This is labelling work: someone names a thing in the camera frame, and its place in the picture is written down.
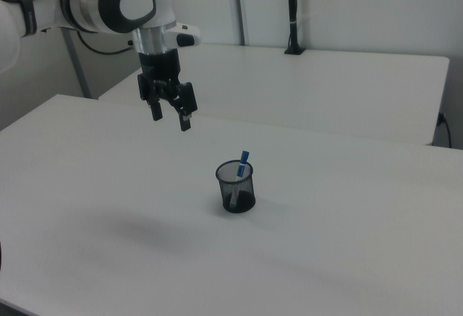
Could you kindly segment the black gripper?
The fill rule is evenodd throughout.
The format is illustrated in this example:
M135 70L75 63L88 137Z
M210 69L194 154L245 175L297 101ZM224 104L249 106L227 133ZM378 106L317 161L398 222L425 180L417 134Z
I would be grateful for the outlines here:
M191 128L197 102L191 82L179 83L179 54L170 50L161 54L139 53L142 72L137 76L140 98L150 106L154 121L163 118L159 98L168 101L179 116L180 129Z

